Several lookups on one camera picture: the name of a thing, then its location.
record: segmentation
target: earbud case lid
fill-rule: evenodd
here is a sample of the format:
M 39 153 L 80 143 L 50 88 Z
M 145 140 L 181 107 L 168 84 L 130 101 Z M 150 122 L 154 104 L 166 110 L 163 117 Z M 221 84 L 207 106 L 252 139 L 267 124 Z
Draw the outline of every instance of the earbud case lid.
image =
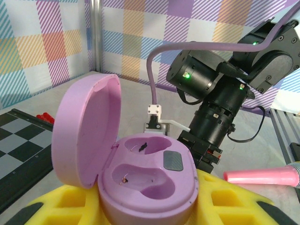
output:
M 81 188 L 94 185 L 116 141 L 120 112 L 117 75 L 90 75 L 67 90 L 52 134 L 52 164 L 60 181 Z

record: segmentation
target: green led light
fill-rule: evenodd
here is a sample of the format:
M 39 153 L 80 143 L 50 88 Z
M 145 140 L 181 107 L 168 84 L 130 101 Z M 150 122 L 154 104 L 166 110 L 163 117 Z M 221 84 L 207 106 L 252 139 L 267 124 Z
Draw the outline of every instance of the green led light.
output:
M 188 72 L 185 72 L 182 76 L 186 79 L 191 78 L 191 74 L 189 74 Z

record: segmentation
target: checkered board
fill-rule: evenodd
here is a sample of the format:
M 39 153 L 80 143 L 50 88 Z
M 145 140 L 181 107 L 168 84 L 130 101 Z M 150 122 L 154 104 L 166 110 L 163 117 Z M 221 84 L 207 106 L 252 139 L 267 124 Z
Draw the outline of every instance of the checkered board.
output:
M 0 115 L 0 213 L 53 169 L 52 127 L 16 109 Z

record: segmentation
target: gray table surface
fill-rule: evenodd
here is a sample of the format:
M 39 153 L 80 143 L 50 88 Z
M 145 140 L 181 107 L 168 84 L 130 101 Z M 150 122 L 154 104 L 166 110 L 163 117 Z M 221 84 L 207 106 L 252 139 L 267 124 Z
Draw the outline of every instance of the gray table surface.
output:
M 42 94 L 34 96 L 12 107 L 0 110 L 0 114 L 19 109 L 31 115 L 48 112 L 55 117 L 60 101 L 79 77 Z M 151 103 L 149 86 L 121 79 L 122 109 L 119 136 L 142 133 L 143 124 L 147 121 L 147 107 Z M 189 126 L 197 106 L 188 106 L 181 102 L 176 93 L 157 89 L 157 103 L 162 106 L 162 119 L 175 120 Z M 258 129 L 261 116 L 253 113 L 239 111 L 234 123 L 236 132 L 232 134 L 236 139 L 252 137 Z M 171 127 L 170 136 L 177 138 L 180 130 Z M 219 165 L 215 166 L 212 174 L 220 178 L 224 171 L 262 169 L 275 166 L 284 166 L 285 161 L 271 122 L 266 118 L 259 135 L 249 143 L 234 143 L 227 137 L 220 148 L 223 150 Z M 37 185 L 31 188 L 25 195 L 11 205 L 0 215 L 0 224 L 4 224 L 21 208 L 33 199 L 48 193 L 61 186 L 62 183 L 56 177 L 54 171 L 45 176 Z M 261 194 L 271 199 L 277 207 L 300 224 L 300 204 L 292 187 L 277 185 L 241 185 L 242 187 Z

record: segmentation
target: purple cable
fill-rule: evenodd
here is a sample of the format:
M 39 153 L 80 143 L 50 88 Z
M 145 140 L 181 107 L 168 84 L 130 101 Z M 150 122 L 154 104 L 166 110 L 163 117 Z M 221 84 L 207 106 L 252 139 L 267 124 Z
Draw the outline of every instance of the purple cable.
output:
M 147 73 L 152 93 L 152 104 L 157 104 L 155 82 L 152 73 L 152 61 L 158 54 L 171 50 L 215 50 L 231 52 L 259 52 L 269 46 L 279 29 L 285 25 L 289 19 L 300 9 L 300 1 L 296 3 L 273 27 L 265 40 L 258 45 L 252 44 L 231 44 L 214 42 L 178 42 L 173 44 L 161 45 L 153 49 L 147 58 Z

